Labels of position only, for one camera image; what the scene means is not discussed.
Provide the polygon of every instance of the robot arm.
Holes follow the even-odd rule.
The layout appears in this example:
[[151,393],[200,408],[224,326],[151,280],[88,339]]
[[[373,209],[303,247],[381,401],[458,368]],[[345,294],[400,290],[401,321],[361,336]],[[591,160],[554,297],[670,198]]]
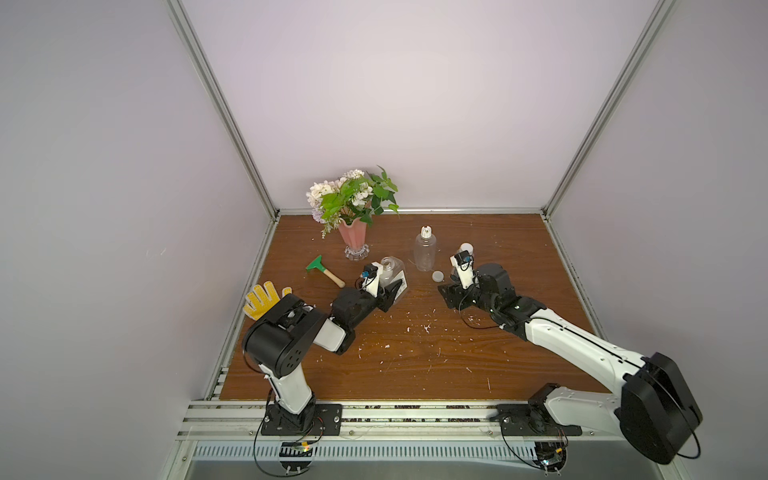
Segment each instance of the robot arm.
[[[551,384],[530,401],[560,425],[622,435],[649,459],[668,464],[701,423],[702,415],[674,361],[622,349],[569,323],[543,303],[519,296],[496,263],[473,270],[473,258],[452,258],[459,278],[438,287],[449,308],[476,305],[504,331],[558,354],[602,383],[610,395]],[[462,277],[472,271],[472,281]]]
[[330,316],[289,293],[247,330],[243,357],[258,363],[275,392],[277,403],[267,415],[279,430],[305,433],[315,418],[316,397],[301,366],[312,344],[342,355],[355,339],[355,327],[376,308],[386,312],[402,292],[400,279],[380,286],[380,272],[380,263],[366,265],[361,288],[343,288]]

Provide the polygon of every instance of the wooden table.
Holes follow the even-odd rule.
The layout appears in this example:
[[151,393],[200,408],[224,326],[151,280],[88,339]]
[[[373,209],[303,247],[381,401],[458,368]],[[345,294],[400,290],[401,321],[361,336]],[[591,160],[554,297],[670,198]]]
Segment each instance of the wooden table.
[[[339,288],[321,272],[305,267],[317,255],[353,285],[365,263],[394,256],[406,264],[409,288],[388,313],[376,310],[356,329],[343,355],[314,346],[302,364],[306,381],[323,401],[374,399],[525,400],[547,382],[572,389],[606,392],[596,380],[546,349],[500,329],[468,328],[445,307],[431,272],[412,262],[416,235],[424,225],[437,236],[435,268],[446,278],[449,257],[462,242],[475,247],[475,267],[500,263],[518,294],[531,296],[568,321],[591,331],[557,250],[538,215],[382,215],[369,227],[370,255],[361,262],[343,256],[338,232],[324,240],[308,216],[280,219],[260,282],[279,292],[291,286],[310,304],[330,311]],[[475,307],[464,310],[477,326],[494,323]],[[221,399],[265,399],[268,382],[243,364],[240,342],[253,324],[246,318]]]

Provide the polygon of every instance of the yellow glove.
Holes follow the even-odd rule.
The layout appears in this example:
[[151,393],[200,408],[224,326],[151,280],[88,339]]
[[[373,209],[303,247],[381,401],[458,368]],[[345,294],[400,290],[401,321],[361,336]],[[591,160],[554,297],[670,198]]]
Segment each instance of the yellow glove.
[[[292,293],[293,289],[289,286],[283,289],[283,296]],[[261,285],[254,285],[253,292],[248,292],[245,296],[245,306],[243,311],[254,320],[258,320],[270,308],[275,306],[280,299],[277,297],[277,291],[272,282],[264,282],[264,288]]]

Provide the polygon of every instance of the clear plastic bottle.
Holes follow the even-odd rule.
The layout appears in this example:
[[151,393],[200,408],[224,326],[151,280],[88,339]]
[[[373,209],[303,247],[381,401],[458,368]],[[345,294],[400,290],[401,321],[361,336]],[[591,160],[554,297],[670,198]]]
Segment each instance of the clear plastic bottle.
[[416,236],[413,245],[413,259],[416,268],[422,272],[429,272],[435,268],[435,255],[437,254],[437,238],[432,235],[432,227],[422,227],[422,232]]
[[379,274],[379,286],[385,287],[394,282],[398,278],[402,278],[402,285],[397,291],[395,302],[398,303],[402,298],[402,295],[408,289],[408,283],[406,282],[406,265],[397,257],[384,257],[382,258],[383,271]]

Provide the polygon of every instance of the white wall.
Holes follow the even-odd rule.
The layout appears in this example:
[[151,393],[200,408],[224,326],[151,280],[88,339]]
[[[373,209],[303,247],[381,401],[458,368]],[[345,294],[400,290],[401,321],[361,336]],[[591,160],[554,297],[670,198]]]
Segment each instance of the white wall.
[[155,478],[267,217],[163,2],[0,5],[3,478]]
[[678,2],[554,214],[608,338],[682,369],[696,480],[768,470],[766,25],[760,0]]
[[278,207],[381,164],[401,206],[538,208],[656,2],[184,4]]

